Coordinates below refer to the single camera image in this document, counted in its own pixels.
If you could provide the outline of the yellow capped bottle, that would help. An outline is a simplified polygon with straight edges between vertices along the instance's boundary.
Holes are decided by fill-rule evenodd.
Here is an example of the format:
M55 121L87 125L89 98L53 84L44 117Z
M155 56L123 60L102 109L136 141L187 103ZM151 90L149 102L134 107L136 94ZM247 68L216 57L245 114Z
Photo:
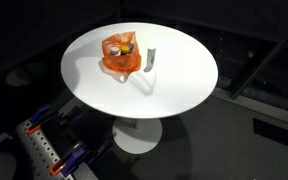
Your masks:
M129 46L122 46L121 47L121 54L122 55L126 55L129 54L131 52L130 47Z

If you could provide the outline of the purple orange clamp lower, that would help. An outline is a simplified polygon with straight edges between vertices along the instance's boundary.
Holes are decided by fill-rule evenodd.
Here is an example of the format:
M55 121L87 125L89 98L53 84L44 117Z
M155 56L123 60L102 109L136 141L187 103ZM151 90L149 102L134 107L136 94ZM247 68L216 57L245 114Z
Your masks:
M64 154L62 158L50 166L50 174L56 176L61 173L63 176L67 177L77 169L78 165L87 156L87 153L88 150L86 145L81 141L77 142Z

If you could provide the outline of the black diagonal pole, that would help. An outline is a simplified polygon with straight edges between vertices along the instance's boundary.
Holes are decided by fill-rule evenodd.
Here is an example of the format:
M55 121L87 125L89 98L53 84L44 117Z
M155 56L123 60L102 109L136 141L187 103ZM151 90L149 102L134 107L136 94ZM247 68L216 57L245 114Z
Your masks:
M288 42L288 33L278 42L263 59L258 60L251 66L248 66L242 74L232 83L229 98L235 100L244 89L250 85L253 80L270 64L277 54L286 46Z

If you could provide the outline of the perforated metal breadboard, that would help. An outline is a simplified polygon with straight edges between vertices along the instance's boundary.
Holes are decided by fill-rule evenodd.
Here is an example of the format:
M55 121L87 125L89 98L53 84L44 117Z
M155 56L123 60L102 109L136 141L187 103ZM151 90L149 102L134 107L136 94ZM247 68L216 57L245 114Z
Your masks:
M26 120L16 126L15 132L28 155L33 180L75 180L72 175L51 174L50 167L58 162L60 157L42 130L33 134L26 132L30 125L30 121Z

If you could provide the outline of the purple orange clamp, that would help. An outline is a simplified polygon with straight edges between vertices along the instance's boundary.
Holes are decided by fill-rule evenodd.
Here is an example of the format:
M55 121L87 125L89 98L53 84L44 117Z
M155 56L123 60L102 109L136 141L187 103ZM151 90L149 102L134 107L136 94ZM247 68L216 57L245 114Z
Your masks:
M87 153L88 150L86 145L81 141L77 142L64 154L62 158L50 166L50 174L56 176L61 173L63 176L67 177L77 169L78 165L87 156Z
M28 135L35 133L43 123L54 119L58 114L59 112L50 104L41 106L29 120L30 125L25 129L26 133Z

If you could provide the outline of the orange plastic bag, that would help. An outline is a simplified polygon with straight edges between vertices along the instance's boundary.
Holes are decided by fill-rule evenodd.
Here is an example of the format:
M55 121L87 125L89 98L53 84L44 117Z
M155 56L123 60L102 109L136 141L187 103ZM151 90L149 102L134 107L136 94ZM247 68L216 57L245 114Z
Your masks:
M112 56L111 48L129 46L131 52L126 55ZM134 31L112 35L102 41L103 64L110 70L119 73L131 73L141 67L141 55Z

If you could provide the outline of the purple orange clamp upper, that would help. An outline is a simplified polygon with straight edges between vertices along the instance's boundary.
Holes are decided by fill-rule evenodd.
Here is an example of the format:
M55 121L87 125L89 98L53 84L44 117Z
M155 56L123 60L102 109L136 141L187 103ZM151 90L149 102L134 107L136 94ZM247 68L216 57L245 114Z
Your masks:
M54 119L58 114L59 112L50 104L41 106L29 120L30 125L25 129L26 133L28 135L35 133L43 123Z

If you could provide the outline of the round white table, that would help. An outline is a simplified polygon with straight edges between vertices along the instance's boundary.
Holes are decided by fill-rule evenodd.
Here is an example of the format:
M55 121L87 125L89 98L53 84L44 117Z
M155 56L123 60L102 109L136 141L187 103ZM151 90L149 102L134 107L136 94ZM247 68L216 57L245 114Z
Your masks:
M102 41L134 31L142 56L131 74L112 72L103 64ZM156 48L153 69L145 72L147 51ZM157 146L161 120L186 112L210 96L218 67L210 51L193 37L162 25L129 22L91 30L69 45L61 61L62 78L84 104L116 117L117 146L143 154Z

